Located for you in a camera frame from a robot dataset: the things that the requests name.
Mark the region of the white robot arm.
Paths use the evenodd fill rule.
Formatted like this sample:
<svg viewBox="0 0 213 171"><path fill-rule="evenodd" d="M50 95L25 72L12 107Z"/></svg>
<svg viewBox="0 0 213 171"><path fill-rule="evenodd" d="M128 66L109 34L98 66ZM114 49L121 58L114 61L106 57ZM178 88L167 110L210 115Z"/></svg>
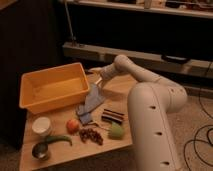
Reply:
<svg viewBox="0 0 213 171"><path fill-rule="evenodd" d="M99 75L100 84L124 74L137 81L127 99L137 171L182 171L167 114L186 104L185 88L125 55L117 55L112 64L91 68L90 72Z"/></svg>

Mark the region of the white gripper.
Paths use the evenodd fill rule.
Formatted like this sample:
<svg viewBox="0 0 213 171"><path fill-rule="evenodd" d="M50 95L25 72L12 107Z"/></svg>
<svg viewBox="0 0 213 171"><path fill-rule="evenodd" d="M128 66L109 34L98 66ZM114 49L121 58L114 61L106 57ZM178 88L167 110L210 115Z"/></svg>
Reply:
<svg viewBox="0 0 213 171"><path fill-rule="evenodd" d="M95 85L100 87L102 80L108 81L117 75L117 70L113 64L104 67L94 67L90 69L90 72L98 74L100 78L95 82Z"/></svg>

